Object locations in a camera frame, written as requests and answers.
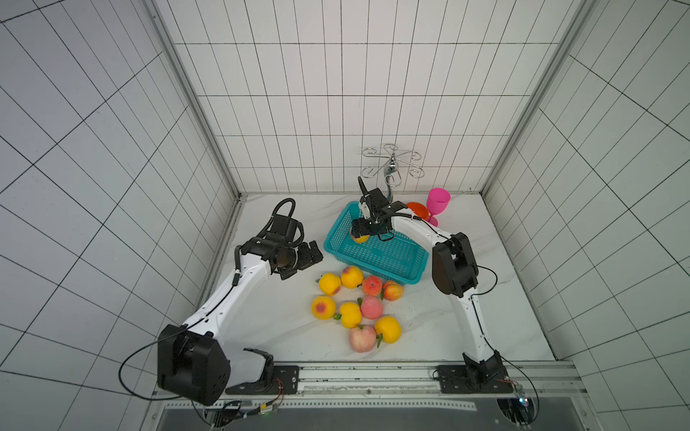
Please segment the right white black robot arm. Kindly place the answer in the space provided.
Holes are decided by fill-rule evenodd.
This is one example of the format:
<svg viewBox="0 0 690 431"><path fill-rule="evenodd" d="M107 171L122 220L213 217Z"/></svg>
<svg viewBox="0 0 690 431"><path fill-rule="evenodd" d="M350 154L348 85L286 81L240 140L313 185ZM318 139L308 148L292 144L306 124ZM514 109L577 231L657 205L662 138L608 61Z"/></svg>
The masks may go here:
<svg viewBox="0 0 690 431"><path fill-rule="evenodd" d="M366 196L359 201L359 209L362 216L352 222L355 237L401 233L429 253L432 281L449 298L465 337L461 379L467 389L479 393L505 376L502 357L484 329L478 301L482 294L478 291L480 268L468 237L434 227L400 201L379 202Z"/></svg>

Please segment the yellow peach with leaf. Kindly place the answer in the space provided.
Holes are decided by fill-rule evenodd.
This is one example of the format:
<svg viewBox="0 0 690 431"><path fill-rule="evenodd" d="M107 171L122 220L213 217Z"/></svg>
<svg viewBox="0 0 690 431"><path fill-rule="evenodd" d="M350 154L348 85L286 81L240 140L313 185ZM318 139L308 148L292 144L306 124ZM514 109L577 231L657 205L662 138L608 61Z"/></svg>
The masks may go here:
<svg viewBox="0 0 690 431"><path fill-rule="evenodd" d="M355 242L356 244L364 244L365 242L368 241L369 236L368 236L368 235L361 235L361 236L351 235L350 238L351 238L352 241Z"/></svg>

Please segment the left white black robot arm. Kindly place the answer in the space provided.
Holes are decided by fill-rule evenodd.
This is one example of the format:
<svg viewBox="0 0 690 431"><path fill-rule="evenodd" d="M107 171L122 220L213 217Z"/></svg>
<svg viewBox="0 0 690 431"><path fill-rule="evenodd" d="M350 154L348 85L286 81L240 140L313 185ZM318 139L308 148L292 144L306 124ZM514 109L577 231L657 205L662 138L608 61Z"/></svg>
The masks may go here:
<svg viewBox="0 0 690 431"><path fill-rule="evenodd" d="M234 258L234 271L206 303L182 325L167 325L157 341L157 387L204 406L228 389L259 393L273 388L273 355L231 341L227 334L255 287L274 273L290 278L321 262L323 253L315 241L291 248L253 238L235 247Z"/></svg>

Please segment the yellow peach red spot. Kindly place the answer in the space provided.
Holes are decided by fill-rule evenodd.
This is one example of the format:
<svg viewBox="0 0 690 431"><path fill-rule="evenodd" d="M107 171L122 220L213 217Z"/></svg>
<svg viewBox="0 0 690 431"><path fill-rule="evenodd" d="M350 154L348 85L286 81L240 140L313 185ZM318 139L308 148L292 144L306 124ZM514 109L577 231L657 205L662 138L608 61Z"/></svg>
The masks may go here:
<svg viewBox="0 0 690 431"><path fill-rule="evenodd" d="M311 311L318 320L332 320L336 314L336 303L330 296L318 296L312 301Z"/></svg>

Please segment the teal plastic basket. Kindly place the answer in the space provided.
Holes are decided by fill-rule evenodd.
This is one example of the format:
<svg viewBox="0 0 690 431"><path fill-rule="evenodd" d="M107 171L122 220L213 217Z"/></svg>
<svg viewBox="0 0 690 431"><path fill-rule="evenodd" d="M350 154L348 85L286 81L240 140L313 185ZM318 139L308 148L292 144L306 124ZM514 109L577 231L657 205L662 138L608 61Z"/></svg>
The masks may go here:
<svg viewBox="0 0 690 431"><path fill-rule="evenodd" d="M390 241L376 236L358 244L350 237L351 222L362 213L355 201L348 203L325 238L325 251L340 262L403 285L420 282L429 262L429 253L412 239L397 233Z"/></svg>

